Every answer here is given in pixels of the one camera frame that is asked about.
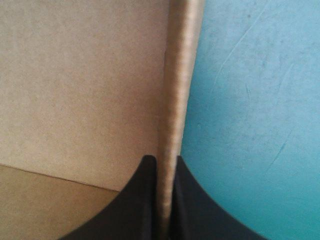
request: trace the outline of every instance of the turquoise surface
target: turquoise surface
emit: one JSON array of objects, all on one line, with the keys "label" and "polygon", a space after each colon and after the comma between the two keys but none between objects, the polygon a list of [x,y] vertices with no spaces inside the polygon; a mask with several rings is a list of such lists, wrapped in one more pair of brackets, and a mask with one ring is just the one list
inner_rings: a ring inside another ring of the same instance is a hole
[{"label": "turquoise surface", "polygon": [[207,0],[182,156],[271,240],[320,240],[320,1]]}]

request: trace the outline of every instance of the cardboard panel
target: cardboard panel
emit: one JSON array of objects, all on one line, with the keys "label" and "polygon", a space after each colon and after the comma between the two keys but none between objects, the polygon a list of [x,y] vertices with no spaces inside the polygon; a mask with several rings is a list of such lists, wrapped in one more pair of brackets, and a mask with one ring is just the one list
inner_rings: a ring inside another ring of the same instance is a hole
[{"label": "cardboard panel", "polygon": [[118,192],[0,166],[0,239],[56,240]]},{"label": "cardboard panel", "polygon": [[0,164],[120,190],[155,154],[168,0],[5,0]]}]

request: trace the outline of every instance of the black object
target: black object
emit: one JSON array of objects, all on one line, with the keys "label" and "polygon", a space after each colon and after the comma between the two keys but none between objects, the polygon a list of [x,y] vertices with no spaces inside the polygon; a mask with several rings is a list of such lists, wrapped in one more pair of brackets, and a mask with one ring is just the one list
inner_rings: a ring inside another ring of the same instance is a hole
[{"label": "black object", "polygon": [[266,240],[215,203],[180,156],[173,186],[170,236],[171,240]]},{"label": "black object", "polygon": [[156,159],[146,155],[119,195],[100,213],[60,240],[151,240]]}]

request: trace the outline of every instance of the rolled edge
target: rolled edge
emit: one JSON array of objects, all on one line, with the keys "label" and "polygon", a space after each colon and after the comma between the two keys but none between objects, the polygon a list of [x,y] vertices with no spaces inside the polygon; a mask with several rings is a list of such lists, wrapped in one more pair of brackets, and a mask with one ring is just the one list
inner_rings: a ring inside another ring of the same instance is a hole
[{"label": "rolled edge", "polygon": [[157,150],[157,238],[168,239],[173,182],[180,155],[190,83],[205,0],[171,0]]}]

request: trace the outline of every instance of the scratch mark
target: scratch mark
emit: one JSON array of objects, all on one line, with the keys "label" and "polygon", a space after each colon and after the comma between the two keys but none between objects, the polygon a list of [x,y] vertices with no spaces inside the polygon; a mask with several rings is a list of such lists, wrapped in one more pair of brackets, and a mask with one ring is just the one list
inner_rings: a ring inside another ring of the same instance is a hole
[{"label": "scratch mark", "polygon": [[272,167],[272,165],[276,162],[276,160],[279,158],[280,154],[282,153],[282,151],[285,149],[287,142],[292,134],[292,132],[294,131],[294,127],[291,129],[291,131],[289,132],[289,134],[286,136],[286,139],[284,141],[284,143],[282,144],[282,146],[280,147],[280,150],[278,151],[278,153],[275,155],[274,159],[272,160],[272,162],[269,164],[269,166],[267,167],[266,171],[264,174],[266,174],[270,168]]},{"label": "scratch mark", "polygon": [[278,92],[276,93],[276,104],[278,105],[278,100],[279,100],[279,93],[280,93],[280,90],[281,90],[281,87],[282,87],[282,83],[287,79],[288,77],[288,74],[291,72],[291,69],[293,67],[293,63],[291,63],[291,65],[288,67],[288,69],[286,70],[283,78],[281,79],[280,83],[279,83],[279,88],[278,88]]},{"label": "scratch mark", "polygon": [[247,34],[250,32],[250,30],[256,25],[256,23],[258,22],[258,20],[260,19],[261,15],[266,11],[266,8],[268,6],[268,4],[271,2],[271,0],[269,0],[263,7],[263,9],[261,10],[261,12],[259,13],[259,15],[256,17],[256,19],[254,20],[254,22],[251,24],[251,26],[244,32],[244,34],[242,35],[242,37],[238,40],[238,42],[234,45],[234,47],[232,48],[232,50],[230,51],[230,53],[228,54],[228,56],[225,58],[224,62],[221,64],[219,71],[217,72],[214,80],[213,80],[213,84],[212,87],[210,89],[210,94],[212,94],[214,87],[216,85],[217,79],[221,74],[222,69],[224,68],[225,64],[227,63],[227,61],[229,60],[229,58],[232,56],[232,54],[234,53],[235,49],[239,46],[239,44],[243,41],[243,39],[247,36]]},{"label": "scratch mark", "polygon": [[245,84],[245,90],[246,90],[246,94],[248,96],[248,101],[249,101],[249,105],[250,105],[251,104],[251,98],[250,98],[250,92],[249,92],[247,84]]}]

